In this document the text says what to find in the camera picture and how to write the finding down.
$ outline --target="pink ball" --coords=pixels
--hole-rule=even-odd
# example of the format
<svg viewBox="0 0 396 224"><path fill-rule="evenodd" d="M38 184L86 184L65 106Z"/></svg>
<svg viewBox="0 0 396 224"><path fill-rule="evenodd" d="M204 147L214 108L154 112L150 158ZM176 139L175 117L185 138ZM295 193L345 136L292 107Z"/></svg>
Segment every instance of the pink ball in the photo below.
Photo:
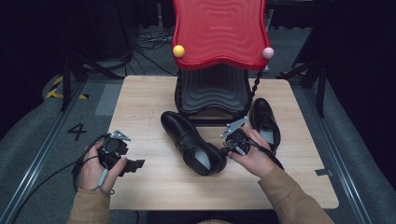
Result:
<svg viewBox="0 0 396 224"><path fill-rule="evenodd" d="M266 60L270 60L274 56L274 50L272 48L265 48L262 51L262 57Z"/></svg>

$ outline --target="gray carpet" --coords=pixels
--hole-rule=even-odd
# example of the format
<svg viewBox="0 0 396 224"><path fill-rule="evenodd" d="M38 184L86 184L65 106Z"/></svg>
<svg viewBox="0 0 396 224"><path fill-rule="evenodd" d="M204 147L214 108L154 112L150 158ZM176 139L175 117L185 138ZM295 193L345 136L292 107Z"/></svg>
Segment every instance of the gray carpet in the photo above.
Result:
<svg viewBox="0 0 396 224"><path fill-rule="evenodd" d="M142 32L151 32L155 29L158 28L153 27ZM263 78L275 78L279 72L291 69L309 31L309 29L288 30L284 28L269 30L268 35L276 54L268 64L269 72L264 74ZM146 50L144 54L156 64L134 53L135 59L132 59L130 65L126 66L127 75L143 75L144 73L146 76L172 76L167 72L176 72L169 43L159 49ZM117 60L102 62L103 65L113 63L117 63ZM125 68L113 72L124 76ZM353 199L346 193L346 181L338 172L336 161L333 160L332 149L329 148L331 145L329 141L333 141L345 161L355 184L354 187L363 202L363 208L360 208L360 211L367 212L372 223L394 223L396 220L395 191L378 170L353 124L339 105L330 84L328 83L326 87L325 118L318 120L317 112L312 108L309 98L316 94L316 87L312 90L303 90L299 85L293 84L298 83L300 79L301 77L293 77L290 83L320 157L325 167L333 173L330 179L340 202L338 208L326 212L335 223L364 223L359 218L359 211L357 212L353 205ZM52 81L43 90L43 95L52 85ZM34 176L36 178L34 187L53 172L74 161L80 155L81 150L96 136L107 132L120 86L119 80L112 80L101 74L90 75L80 92L89 94L89 99L77 99L70 105L70 110L61 122L62 125L58 127L58 134L49 144L51 147L44 166L38 170L38 176ZM2 213L7 210L8 203L35 156L40 152L43 144L49 141L47 136L53 124L59 123L57 120L62 116L59 112L61 105L62 99L46 99L41 106L21 119L0 142L0 211ZM323 134L320 123L327 125L332 134L331 140ZM82 133L76 141L77 135L67 131L78 124L83 124L83 130L87 132ZM23 207L17 223L65 223L75 194L70 171L71 168L62 171L44 184ZM111 223L135 223L135 221L134 211L111 211ZM146 223L145 212L140 212L139 223Z"/></svg>

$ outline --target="cable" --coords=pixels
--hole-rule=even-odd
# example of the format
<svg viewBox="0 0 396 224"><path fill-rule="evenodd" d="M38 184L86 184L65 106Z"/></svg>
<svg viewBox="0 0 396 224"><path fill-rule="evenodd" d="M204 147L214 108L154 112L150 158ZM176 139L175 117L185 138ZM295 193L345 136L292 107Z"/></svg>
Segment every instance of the cable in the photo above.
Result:
<svg viewBox="0 0 396 224"><path fill-rule="evenodd" d="M140 65L139 60L137 60L136 57L135 57L134 55L132 55L132 57L134 57L134 59L137 61L137 64L139 65L139 68L142 69L142 71L143 71L143 76L145 76L145 75L146 75L146 71L145 71L145 69L143 69L142 66Z"/></svg>
<svg viewBox="0 0 396 224"><path fill-rule="evenodd" d="M148 33L142 33L137 36L135 39L135 44L138 46L140 50L152 50L152 49L160 49L164 45L170 42L172 39L173 34L170 32L170 30L167 31L166 35L163 35L165 31L157 31L160 32L158 35L153 36L153 33L156 32L148 32ZM152 43L151 47L143 47L142 44L147 44L147 43Z"/></svg>
<svg viewBox="0 0 396 224"><path fill-rule="evenodd" d="M14 218L12 219L11 223L15 223L15 221L17 221L18 215L20 214L22 208L25 206L25 204L29 201L29 199L33 196L33 194L43 185L45 184L47 181L49 181L51 178L53 178L55 175L59 174L61 171L69 168L70 166L76 164L76 161L73 161L72 163L66 165L65 167L61 168L60 170L56 171L55 173L53 173L52 175L48 176L46 179L44 179L40 184L38 184L26 197L26 199L23 201L23 203L21 204L21 206L18 208L18 211L15 213Z"/></svg>
<svg viewBox="0 0 396 224"><path fill-rule="evenodd" d="M65 170L65 169L67 169L67 168L69 168L69 167L71 167L72 165L75 165L75 167L73 168L73 171L72 171L72 175L73 175L73 187L75 188L75 187L77 186L77 184L76 184L76 179L77 179L77 178L75 179L75 171L76 171L76 168L78 167L78 173L79 173L80 168L81 168L87 161L90 161L90 160L92 160L92 159L94 159L94 158L98 158L99 156L93 156L93 157L90 157L90 158L88 158L87 160L83 161L83 159L85 158L85 155L87 155L87 153L90 151L90 149L93 147L93 145L94 145L96 142L98 142L101 138L108 137L108 136L109 136L109 133L107 133L107 134L101 134L100 136L98 136L97 138L95 138L95 139L85 148L84 152L83 152L82 155L78 158L77 161L73 161L73 162L67 164L67 165L64 166L63 168L61 168L61 169L59 169L58 171L52 173L52 174L49 175L47 178L45 178L43 181L41 181L41 183L39 183L39 184L27 195L27 197L23 200L21 206L20 206L20 207L18 208L18 210L16 211L14 218L12 218L11 223L14 224L14 223L17 221L18 216L20 215L22 208L26 205L26 203L29 201L29 199L35 194L35 192L36 192L41 186L43 186L45 183L47 183L47 181L49 181L51 178L53 178L54 176L56 176L57 174L59 174L61 171ZM136 224L138 224L138 223L139 223L139 219L140 219L140 214L139 214L137 211L135 211L135 213L136 213Z"/></svg>
<svg viewBox="0 0 396 224"><path fill-rule="evenodd" d="M100 71L101 73L103 73L104 75L110 77L110 78L114 78L114 79L124 79L124 77L120 77L110 71L108 71L107 69L105 69L102 65L100 65L99 63L93 62L90 59L86 58L83 55L77 54L77 53L72 53L72 55L74 58L79 59L81 61L83 61L84 63L88 64L90 67L93 67L94 69Z"/></svg>
<svg viewBox="0 0 396 224"><path fill-rule="evenodd" d="M115 70L115 69L118 69L118 68L122 68L123 66L126 66L126 64L128 63L128 62L130 62L131 60L132 60L132 57L131 57L131 55L132 55L132 53L130 52L130 51L128 51L128 52L126 52L125 53L125 55L123 55L121 58L120 58L120 62L121 63L118 63L118 64L115 64L115 65L112 65L112 66L109 66L109 67L104 67L106 70L108 70L108 71L112 71L112 70ZM93 67L84 67L84 69L87 71L87 72L96 72L96 73L101 73L101 71L99 71L98 69L95 69L95 68L93 68Z"/></svg>
<svg viewBox="0 0 396 224"><path fill-rule="evenodd" d="M257 142L255 142L251 138L249 138L248 140L249 141L243 141L243 140L241 140L241 141L233 141L232 143L228 143L228 145L235 144L235 143L236 144L238 144L238 143L246 143L246 144L249 144L251 146L254 146L254 147L258 148L261 152L265 153L265 155L267 155L271 159L271 161L273 161L280 169L285 170L285 168L283 167L282 163L280 163L280 161L277 159L277 157L274 156L274 154L271 152L270 149L260 146Z"/></svg>
<svg viewBox="0 0 396 224"><path fill-rule="evenodd" d="M127 70L127 69L126 69L126 64L125 64L125 65L124 65L124 76L125 76L125 77L128 77L128 73L126 72L126 70Z"/></svg>
<svg viewBox="0 0 396 224"><path fill-rule="evenodd" d="M148 56L144 55L142 52L140 52L138 49L136 50L137 53L139 53L140 55L142 55L143 57L145 57L147 60L151 61L152 63L154 63L155 65L157 65L159 68L161 68L165 73L175 76L177 77L177 75L175 73L169 72L168 70L164 69L163 67L161 67L160 65L158 65L157 63L155 63L154 61L152 61Z"/></svg>
<svg viewBox="0 0 396 224"><path fill-rule="evenodd" d="M85 46L84 46L84 44L83 44L83 42L82 42L82 40L81 40L81 37L78 35L78 32L77 32L77 30L76 30L76 27L73 25L73 22L71 21L69 15L67 14L67 12L66 12L66 10L65 10L65 8L64 8L64 5L62 4L62 1L58 0L58 4L61 6L61 9L62 9L64 15L66 16L69 25L72 27L73 31L75 32L79 44L82 46L82 48L83 48L83 50L85 51L85 53L91 58L92 56L90 55L90 53L89 53L89 52L87 51L87 49L85 48ZM121 60L122 63L116 64L116 65L113 65L113 66L109 66L109 67L105 67L105 69L108 70L108 71L112 71L112 70L114 70L114 69L118 69L118 68L123 67L123 66L126 65L129 61L131 61L131 57L126 57L128 54L131 54L131 52L128 51L128 52L125 54L125 56L123 56L123 58L124 58L124 59L127 59L127 60ZM84 68L85 68L88 72L93 72L93 71L100 72L99 70L97 70L97 69L95 69L95 68L91 68L91 69L90 69L90 68L86 68L86 67L84 67Z"/></svg>
<svg viewBox="0 0 396 224"><path fill-rule="evenodd" d="M129 64L129 67L131 68L132 72L134 73L134 75L137 76L137 73L136 73L136 72L134 71L134 69L132 68L131 63L128 63L128 64Z"/></svg>

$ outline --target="yellow ball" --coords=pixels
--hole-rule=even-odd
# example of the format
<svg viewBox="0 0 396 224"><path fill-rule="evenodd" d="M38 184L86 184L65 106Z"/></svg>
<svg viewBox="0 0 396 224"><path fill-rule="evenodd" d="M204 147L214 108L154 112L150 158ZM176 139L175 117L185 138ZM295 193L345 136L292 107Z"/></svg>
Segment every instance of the yellow ball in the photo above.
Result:
<svg viewBox="0 0 396 224"><path fill-rule="evenodd" d="M181 46L181 45L176 45L173 48L173 53L174 53L175 57L177 57L177 58L183 57L184 52L185 52L185 50L184 50L183 46Z"/></svg>

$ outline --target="person's left hand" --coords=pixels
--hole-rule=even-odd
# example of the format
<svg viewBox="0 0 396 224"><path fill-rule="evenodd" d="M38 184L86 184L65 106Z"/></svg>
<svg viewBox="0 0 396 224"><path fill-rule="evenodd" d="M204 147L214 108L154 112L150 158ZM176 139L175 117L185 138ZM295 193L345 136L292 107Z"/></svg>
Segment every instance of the person's left hand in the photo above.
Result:
<svg viewBox="0 0 396 224"><path fill-rule="evenodd" d="M95 145L93 145L93 147L91 147L87 155L85 155L84 161L88 161L85 162L81 168L81 172L79 173L78 187L80 189L96 189L98 186L98 181L102 175L102 172L105 170L105 168L99 163L99 158L97 157L98 149L102 146L102 144L103 142L97 142ZM108 171L105 182L101 187L101 191L110 192L113 189L116 179L121 173L122 169L125 167L126 162L126 158L121 158L117 161L113 168Z"/></svg>

